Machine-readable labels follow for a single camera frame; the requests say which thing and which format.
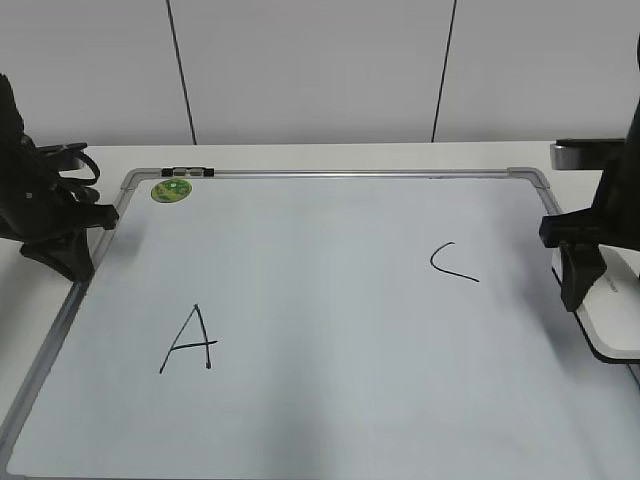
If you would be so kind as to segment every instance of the white table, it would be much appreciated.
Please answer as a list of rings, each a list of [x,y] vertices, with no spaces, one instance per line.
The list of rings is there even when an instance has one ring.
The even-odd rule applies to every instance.
[[[112,202],[134,168],[203,166],[220,169],[504,169],[544,172],[565,211],[589,205],[598,172],[551,170],[551,142],[91,147],[98,163],[102,202]],[[70,283],[20,256],[19,245],[0,241],[0,421],[27,374]],[[640,254],[624,252],[637,273]]]

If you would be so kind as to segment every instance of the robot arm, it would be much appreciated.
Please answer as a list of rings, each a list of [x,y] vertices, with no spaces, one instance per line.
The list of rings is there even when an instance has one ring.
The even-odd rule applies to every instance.
[[[95,205],[91,188],[100,170],[82,150],[86,144],[36,147],[24,134],[11,85],[0,74],[0,237],[23,243],[20,252],[72,281],[93,275],[86,229],[113,229],[112,205]],[[87,165],[92,179],[67,178],[60,171]]]

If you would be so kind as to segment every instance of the black marker writing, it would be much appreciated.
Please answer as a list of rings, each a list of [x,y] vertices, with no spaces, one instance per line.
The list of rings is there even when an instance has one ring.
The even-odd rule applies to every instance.
[[[191,317],[193,317],[194,313],[198,316],[198,320],[200,322],[200,330],[202,330],[202,336],[204,337],[204,342],[185,343],[182,345],[176,345],[176,343],[178,343],[178,339],[180,338],[180,335],[182,335],[182,332],[187,327],[187,324],[189,323],[189,320],[191,320]],[[205,348],[205,352],[206,352],[205,366],[207,368],[211,368],[211,353],[209,352],[209,345],[214,345],[216,343],[218,343],[217,340],[209,341],[209,337],[207,336],[207,329],[205,328],[204,320],[202,319],[202,312],[200,311],[200,307],[196,303],[193,306],[191,313],[189,314],[185,322],[182,324],[182,327],[180,328],[178,335],[176,335],[176,338],[173,339],[173,343],[171,344],[171,347],[169,347],[169,351],[167,352],[167,355],[164,357],[164,361],[162,362],[162,366],[160,367],[160,371],[158,373],[162,373],[164,371],[164,367],[166,367],[167,362],[169,361],[169,356],[171,355],[171,352],[173,352],[174,350],[181,350],[183,348],[192,348],[192,347]]]
[[[433,254],[431,255],[431,258],[429,259],[429,263],[431,264],[431,266],[433,268],[435,268],[436,270],[438,270],[439,272],[446,273],[448,275],[453,275],[455,277],[466,278],[467,280],[471,280],[472,282],[480,283],[480,280],[478,280],[477,278],[473,278],[473,277],[470,277],[468,275],[463,275],[461,273],[452,272],[451,270],[445,270],[444,268],[440,268],[435,263],[433,263],[433,259],[438,254],[438,252],[440,250],[444,249],[445,247],[448,247],[449,245],[455,245],[455,242],[447,242],[444,245],[442,245],[441,247],[439,247],[438,249],[436,249],[435,252],[433,252]]]

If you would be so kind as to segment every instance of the green sticker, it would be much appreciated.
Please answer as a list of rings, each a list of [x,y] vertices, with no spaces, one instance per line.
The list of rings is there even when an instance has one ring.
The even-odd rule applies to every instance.
[[[182,178],[160,182],[151,190],[151,198],[160,203],[179,202],[191,193],[191,184]]]

